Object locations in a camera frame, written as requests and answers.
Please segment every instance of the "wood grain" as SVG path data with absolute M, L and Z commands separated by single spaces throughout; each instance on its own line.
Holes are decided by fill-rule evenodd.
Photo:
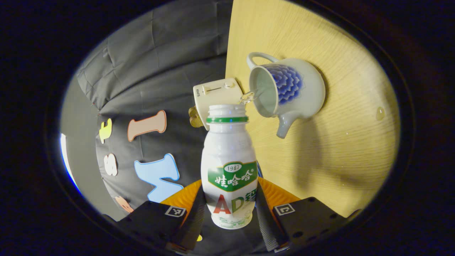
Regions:
M 226 78 L 235 77 L 244 92 L 253 51 L 312 63 L 327 91 L 320 112 L 297 120 L 285 139 L 276 136 L 277 118 L 263 118 L 247 104 L 247 130 L 264 178 L 299 198 L 314 196 L 344 217 L 364 208 L 399 145 L 398 104 L 380 64 L 347 32 L 307 9 L 283 0 L 235 0 Z M 379 107 L 385 116 L 377 120 Z

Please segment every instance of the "liquid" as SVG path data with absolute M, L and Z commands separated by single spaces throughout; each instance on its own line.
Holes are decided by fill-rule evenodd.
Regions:
M 379 107 L 376 111 L 376 120 L 382 120 L 385 117 L 385 111 L 382 107 Z

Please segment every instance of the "red letter a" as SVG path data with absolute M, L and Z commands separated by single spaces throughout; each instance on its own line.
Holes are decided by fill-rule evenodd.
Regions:
M 220 195 L 220 198 L 218 198 L 217 206 L 215 207 L 213 213 L 220 213 L 220 211 L 224 211 L 226 214 L 231 214 L 231 212 L 229 211 L 229 207 L 226 204 L 226 201 L 224 200 L 223 195 Z

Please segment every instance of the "plastic bottle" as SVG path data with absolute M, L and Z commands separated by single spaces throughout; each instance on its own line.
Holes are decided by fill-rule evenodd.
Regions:
M 224 229 L 239 229 L 252 218 L 258 166 L 245 105 L 209 107 L 210 125 L 202 151 L 201 179 L 213 222 Z

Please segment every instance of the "cloth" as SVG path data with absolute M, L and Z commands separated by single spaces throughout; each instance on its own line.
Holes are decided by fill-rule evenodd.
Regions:
M 224 78 L 231 9 L 231 0 L 163 5 L 115 31 L 82 62 L 76 76 L 100 111 L 98 127 L 112 120 L 110 137 L 104 143 L 99 134 L 94 139 L 101 176 L 113 200 L 122 197 L 133 209 L 148 200 L 154 186 L 138 178 L 135 161 L 158 161 L 169 153 L 180 176 L 163 180 L 184 187 L 201 178 L 207 131 L 190 125 L 188 109 L 195 105 L 193 86 Z M 160 110 L 166 112 L 166 131 L 142 134 L 129 142 L 130 120 L 142 120 Z M 108 154 L 116 158 L 115 176 L 104 168 Z M 201 234 L 195 255 L 265 251 L 256 216 L 245 228 L 224 230 L 212 223 L 206 209 Z

